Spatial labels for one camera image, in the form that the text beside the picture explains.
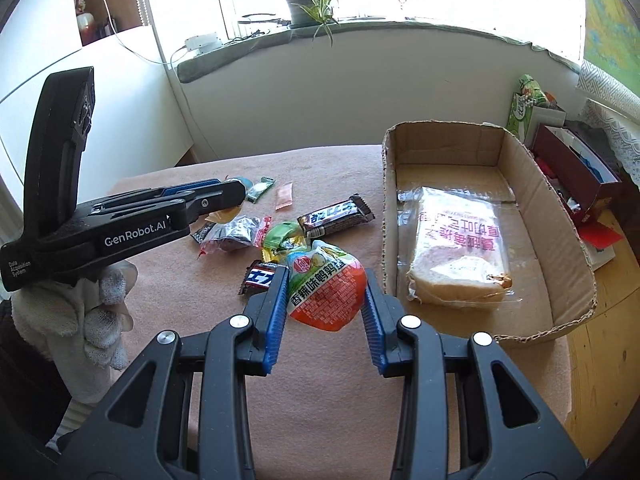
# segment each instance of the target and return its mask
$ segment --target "red box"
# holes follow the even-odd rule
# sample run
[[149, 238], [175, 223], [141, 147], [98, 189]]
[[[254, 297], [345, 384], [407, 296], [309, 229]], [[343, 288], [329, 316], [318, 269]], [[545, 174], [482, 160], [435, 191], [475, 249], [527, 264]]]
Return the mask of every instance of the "red box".
[[[565, 140], [572, 139], [572, 146], [576, 150], [580, 150], [585, 158], [593, 161], [593, 166], [597, 166], [598, 163], [602, 165], [604, 170], [601, 167], [597, 167], [597, 169], [600, 170], [604, 182], [600, 182], [591, 173], [578, 153], [570, 148], [560, 136], [563, 136]], [[568, 130], [540, 124], [531, 151], [547, 163], [558, 176], [560, 183], [580, 205], [580, 210], [573, 212], [561, 197], [564, 206], [577, 226], [597, 220], [603, 209], [622, 192], [622, 183], [618, 177], [594, 151]]]

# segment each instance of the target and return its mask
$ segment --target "wooden surface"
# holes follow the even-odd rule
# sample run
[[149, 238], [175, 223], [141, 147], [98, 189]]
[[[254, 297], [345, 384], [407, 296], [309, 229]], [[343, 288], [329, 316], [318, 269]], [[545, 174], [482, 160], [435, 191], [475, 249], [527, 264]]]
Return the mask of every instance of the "wooden surface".
[[[613, 214], [600, 222], [620, 234]], [[565, 428], [585, 458], [609, 445], [640, 395], [640, 267], [626, 239], [616, 257], [595, 271], [596, 316], [568, 335], [572, 410]]]

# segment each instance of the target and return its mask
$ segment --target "packaged bread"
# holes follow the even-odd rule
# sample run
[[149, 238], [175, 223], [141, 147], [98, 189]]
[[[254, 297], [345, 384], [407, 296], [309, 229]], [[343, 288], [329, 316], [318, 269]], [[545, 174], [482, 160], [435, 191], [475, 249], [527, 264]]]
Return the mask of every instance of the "packaged bread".
[[508, 258], [490, 202], [439, 189], [416, 190], [409, 298], [495, 308], [511, 287]]

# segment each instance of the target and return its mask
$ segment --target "gloved hand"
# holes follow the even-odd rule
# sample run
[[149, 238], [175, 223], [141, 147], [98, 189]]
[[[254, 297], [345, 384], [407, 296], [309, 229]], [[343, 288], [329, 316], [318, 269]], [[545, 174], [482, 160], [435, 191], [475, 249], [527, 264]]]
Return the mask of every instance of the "gloved hand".
[[55, 362], [79, 402], [99, 402], [111, 386], [110, 368], [129, 362], [121, 333], [133, 328], [133, 319], [124, 299], [137, 278], [136, 266], [124, 261], [105, 268], [97, 282], [45, 280], [12, 295], [18, 333]]

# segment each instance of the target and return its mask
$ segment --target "red paper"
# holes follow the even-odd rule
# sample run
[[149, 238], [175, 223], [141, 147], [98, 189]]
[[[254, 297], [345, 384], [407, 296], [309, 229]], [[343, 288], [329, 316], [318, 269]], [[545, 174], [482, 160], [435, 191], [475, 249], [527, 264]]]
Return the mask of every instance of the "red paper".
[[619, 235], [613, 229], [608, 228], [600, 222], [589, 222], [588, 224], [578, 227], [580, 238], [589, 242], [598, 250], [603, 250], [622, 240], [623, 236]]

